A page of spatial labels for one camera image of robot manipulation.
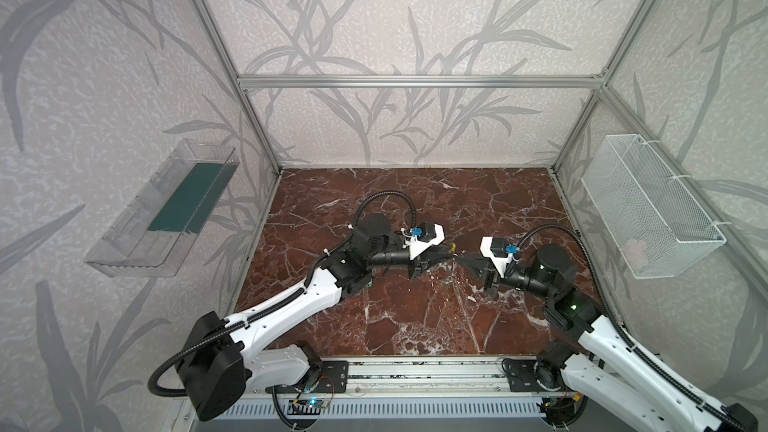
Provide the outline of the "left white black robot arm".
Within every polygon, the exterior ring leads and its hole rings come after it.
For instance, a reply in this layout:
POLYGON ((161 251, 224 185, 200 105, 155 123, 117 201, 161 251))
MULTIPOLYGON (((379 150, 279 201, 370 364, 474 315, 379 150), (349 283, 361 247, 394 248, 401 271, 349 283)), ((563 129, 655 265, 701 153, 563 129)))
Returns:
POLYGON ((378 268, 405 267, 416 278, 455 256, 443 227, 418 222, 415 204, 403 192, 392 194, 408 206, 408 228, 396 231, 386 216, 364 213, 388 194, 380 191, 362 202, 348 235, 322 252, 303 280, 245 311, 225 318, 214 312, 200 317, 181 351, 152 372, 148 391, 157 397, 186 397, 197 418, 208 421, 253 388, 310 386, 317 381, 322 361, 310 346, 271 349, 270 344, 367 287, 378 268))

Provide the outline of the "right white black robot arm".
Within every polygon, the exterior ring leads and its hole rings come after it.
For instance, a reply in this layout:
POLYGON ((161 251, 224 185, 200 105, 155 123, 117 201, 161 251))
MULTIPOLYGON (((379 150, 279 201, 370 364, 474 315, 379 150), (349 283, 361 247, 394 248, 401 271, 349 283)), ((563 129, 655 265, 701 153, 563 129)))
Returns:
POLYGON ((684 379, 578 289, 578 267, 566 248, 543 245, 526 264, 522 248, 485 237, 479 253, 457 261, 483 280, 488 293, 507 287, 539 297, 549 325, 568 336, 539 354, 542 386, 563 384, 637 431, 758 429, 746 407, 725 405, 684 379))

